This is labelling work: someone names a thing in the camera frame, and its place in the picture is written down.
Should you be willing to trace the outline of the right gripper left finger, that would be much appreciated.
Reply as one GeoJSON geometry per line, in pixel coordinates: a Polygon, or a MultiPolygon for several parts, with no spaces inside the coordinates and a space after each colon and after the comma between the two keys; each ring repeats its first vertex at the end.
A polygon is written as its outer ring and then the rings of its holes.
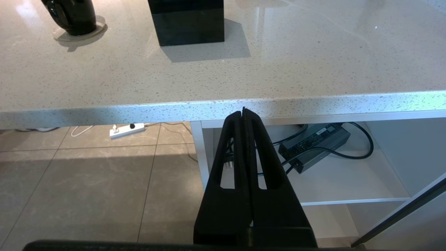
{"type": "Polygon", "coordinates": [[[248,245],[250,195],[244,161],[242,113],[226,117],[209,180],[194,224],[194,244],[248,245]],[[234,189],[221,187],[225,154],[233,139],[234,189]]]}

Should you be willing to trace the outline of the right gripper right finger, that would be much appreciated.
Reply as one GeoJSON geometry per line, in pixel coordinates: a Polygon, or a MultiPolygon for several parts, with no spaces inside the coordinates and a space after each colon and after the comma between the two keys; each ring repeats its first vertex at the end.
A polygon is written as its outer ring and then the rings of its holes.
{"type": "Polygon", "coordinates": [[[243,109],[253,245],[316,245],[312,227],[260,117],[243,109]]]}

